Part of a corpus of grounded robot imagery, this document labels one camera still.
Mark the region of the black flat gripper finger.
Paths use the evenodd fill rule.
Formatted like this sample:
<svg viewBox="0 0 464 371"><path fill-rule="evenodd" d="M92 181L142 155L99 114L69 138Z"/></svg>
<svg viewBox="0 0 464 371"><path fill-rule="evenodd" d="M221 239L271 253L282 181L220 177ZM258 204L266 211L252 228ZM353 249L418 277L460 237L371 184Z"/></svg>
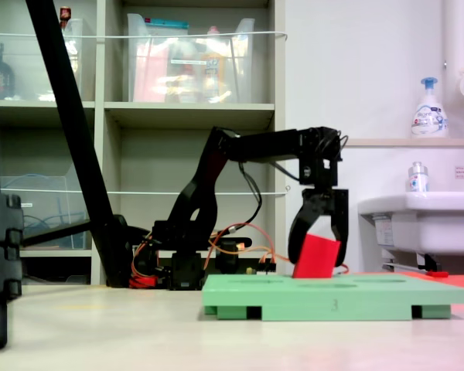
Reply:
<svg viewBox="0 0 464 371"><path fill-rule="evenodd" d="M333 210L330 213L331 230L336 241L339 242L339 251L336 258L335 266L343 264L347 241L349 236L349 215L348 215L349 194L347 189L333 190Z"/></svg>

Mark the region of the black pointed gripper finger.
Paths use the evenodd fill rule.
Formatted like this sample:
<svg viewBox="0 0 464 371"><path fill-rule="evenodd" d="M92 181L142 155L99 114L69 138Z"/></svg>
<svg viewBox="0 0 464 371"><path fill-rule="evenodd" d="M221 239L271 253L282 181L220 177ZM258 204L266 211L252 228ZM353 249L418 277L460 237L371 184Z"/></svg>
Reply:
<svg viewBox="0 0 464 371"><path fill-rule="evenodd" d="M314 189L302 192L302 206L295 215L288 236L288 259L297 264L302 252L302 246L311 227L319 217L326 214L329 195L319 193Z"/></svg>

